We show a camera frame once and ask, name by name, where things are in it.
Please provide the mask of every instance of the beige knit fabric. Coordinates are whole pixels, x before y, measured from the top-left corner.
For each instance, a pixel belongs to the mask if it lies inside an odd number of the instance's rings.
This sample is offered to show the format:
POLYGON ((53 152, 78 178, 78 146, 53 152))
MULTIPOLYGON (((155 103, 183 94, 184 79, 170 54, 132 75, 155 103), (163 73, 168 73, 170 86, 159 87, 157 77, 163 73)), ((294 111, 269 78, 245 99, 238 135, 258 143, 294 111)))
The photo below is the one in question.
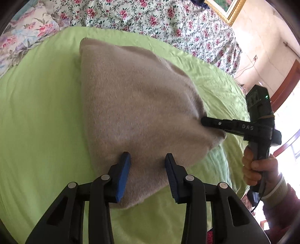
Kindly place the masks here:
POLYGON ((131 154, 120 207, 168 185, 167 153, 188 168, 225 138, 200 124, 206 112, 193 82, 167 60, 89 38, 81 41, 80 54, 85 130, 97 176, 124 151, 131 154))

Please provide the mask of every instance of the metal rivet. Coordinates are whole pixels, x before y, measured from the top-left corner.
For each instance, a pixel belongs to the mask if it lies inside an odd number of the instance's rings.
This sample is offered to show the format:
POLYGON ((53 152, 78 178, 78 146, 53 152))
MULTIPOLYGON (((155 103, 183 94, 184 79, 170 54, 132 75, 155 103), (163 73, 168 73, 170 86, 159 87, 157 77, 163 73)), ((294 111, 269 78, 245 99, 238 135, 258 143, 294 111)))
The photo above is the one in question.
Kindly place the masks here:
POLYGON ((110 176, 109 175, 102 175, 101 176, 101 180, 103 180, 103 181, 107 181, 107 180, 109 180, 110 179, 110 176))
POLYGON ((225 182, 221 182, 220 187, 223 188, 223 189, 226 189, 228 187, 228 185, 225 182))
POLYGON ((70 183, 68 184, 68 187, 69 187, 70 189, 72 189, 72 188, 76 187, 76 183, 75 183, 75 182, 70 182, 70 183))
POLYGON ((193 180, 195 179, 195 177, 192 176, 192 175, 187 175, 187 176, 185 177, 185 179, 186 179, 187 181, 193 181, 193 180))

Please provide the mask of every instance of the white floral cloth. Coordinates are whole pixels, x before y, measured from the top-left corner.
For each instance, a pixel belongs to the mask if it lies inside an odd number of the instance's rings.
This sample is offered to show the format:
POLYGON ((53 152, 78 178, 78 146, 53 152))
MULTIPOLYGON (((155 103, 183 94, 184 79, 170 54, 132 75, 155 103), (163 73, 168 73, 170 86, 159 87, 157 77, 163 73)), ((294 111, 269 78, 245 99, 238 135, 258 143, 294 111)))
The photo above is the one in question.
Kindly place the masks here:
POLYGON ((190 0, 51 0, 60 26, 89 26, 149 35, 230 75, 241 49, 230 26, 190 0))
POLYGON ((42 3, 29 8, 17 21, 12 20, 0 37, 0 77, 29 49, 58 31, 59 25, 42 3))

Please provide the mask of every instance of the framed painting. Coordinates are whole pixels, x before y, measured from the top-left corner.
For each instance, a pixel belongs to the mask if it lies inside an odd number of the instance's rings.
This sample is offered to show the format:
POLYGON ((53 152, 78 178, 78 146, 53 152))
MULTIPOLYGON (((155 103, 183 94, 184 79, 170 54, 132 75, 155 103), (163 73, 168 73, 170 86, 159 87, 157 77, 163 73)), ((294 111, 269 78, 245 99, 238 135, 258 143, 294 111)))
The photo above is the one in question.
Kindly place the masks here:
POLYGON ((232 26, 246 0, 205 0, 208 6, 230 26, 232 26))

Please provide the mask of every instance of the tiled wall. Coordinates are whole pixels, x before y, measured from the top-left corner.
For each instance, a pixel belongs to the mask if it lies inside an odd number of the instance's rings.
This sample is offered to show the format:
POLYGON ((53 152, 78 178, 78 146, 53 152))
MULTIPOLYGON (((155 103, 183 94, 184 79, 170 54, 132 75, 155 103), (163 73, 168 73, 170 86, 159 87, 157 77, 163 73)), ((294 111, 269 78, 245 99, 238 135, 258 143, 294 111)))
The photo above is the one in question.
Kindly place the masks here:
POLYGON ((260 82, 272 96, 297 58, 283 42, 288 42, 300 53, 295 37, 265 0, 246 0, 232 27, 243 51, 236 80, 249 89, 260 82), (258 59, 250 68, 255 55, 258 59))

